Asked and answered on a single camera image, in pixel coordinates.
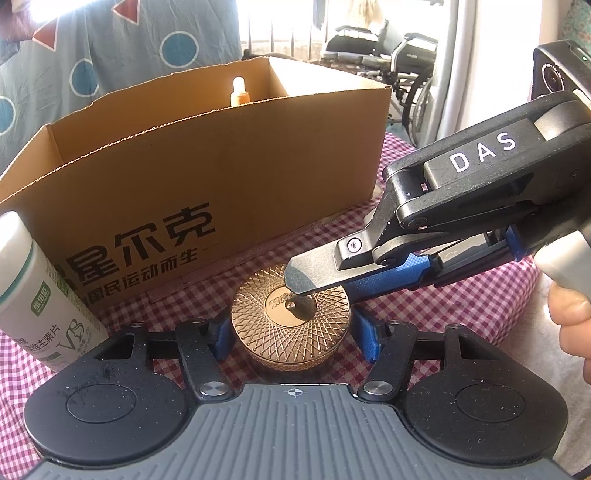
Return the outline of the person right hand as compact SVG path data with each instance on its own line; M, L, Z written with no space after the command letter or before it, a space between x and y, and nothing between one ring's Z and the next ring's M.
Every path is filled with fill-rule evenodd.
M591 305L582 293L553 282L548 308L552 321L560 327L559 345L567 354L583 360L583 378L591 380Z

